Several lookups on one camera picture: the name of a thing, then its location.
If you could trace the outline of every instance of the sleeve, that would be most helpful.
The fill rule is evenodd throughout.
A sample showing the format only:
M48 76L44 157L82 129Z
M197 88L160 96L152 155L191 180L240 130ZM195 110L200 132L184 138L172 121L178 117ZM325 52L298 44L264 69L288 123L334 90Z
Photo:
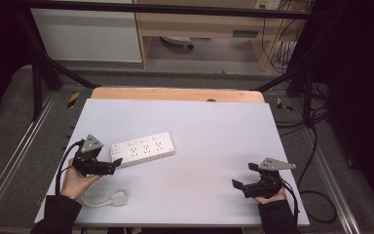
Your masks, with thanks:
M64 196L47 196L44 219L32 228L32 234L70 234L81 204Z
M266 234L300 233L287 200L267 204L259 203L259 213L262 218L263 231Z

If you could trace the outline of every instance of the wall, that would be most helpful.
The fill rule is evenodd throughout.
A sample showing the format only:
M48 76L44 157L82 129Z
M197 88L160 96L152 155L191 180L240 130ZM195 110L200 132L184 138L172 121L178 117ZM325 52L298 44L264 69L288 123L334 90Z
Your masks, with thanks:
M32 9L32 14L52 59L141 62L133 13Z

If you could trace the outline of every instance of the white power strip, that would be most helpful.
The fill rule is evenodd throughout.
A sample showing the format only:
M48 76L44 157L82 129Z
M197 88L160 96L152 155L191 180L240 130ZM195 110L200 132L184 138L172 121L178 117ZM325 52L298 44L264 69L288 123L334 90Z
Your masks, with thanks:
M174 154L169 132L131 139L111 144L111 158L114 162L123 158L119 168L127 167Z

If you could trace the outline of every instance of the plug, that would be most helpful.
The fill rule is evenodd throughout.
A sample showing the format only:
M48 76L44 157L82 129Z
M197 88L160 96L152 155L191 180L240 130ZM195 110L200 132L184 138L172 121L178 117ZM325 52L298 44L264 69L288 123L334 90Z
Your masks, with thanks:
M127 196L123 191L116 192L111 196L111 202L116 207L122 206L127 202Z

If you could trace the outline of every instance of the hand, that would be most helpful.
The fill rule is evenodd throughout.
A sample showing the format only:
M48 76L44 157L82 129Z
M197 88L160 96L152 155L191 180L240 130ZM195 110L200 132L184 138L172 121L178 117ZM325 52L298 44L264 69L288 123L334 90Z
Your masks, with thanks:
M258 203L266 204L266 203L276 202L280 200L287 200L287 197L286 197L286 191L284 189L284 186L282 186L279 192L271 198L254 197L253 199Z
M70 159L68 167L72 166L72 162L73 159ZM66 170L60 194L70 199L77 200L100 178L100 175L83 176L78 170L71 167Z

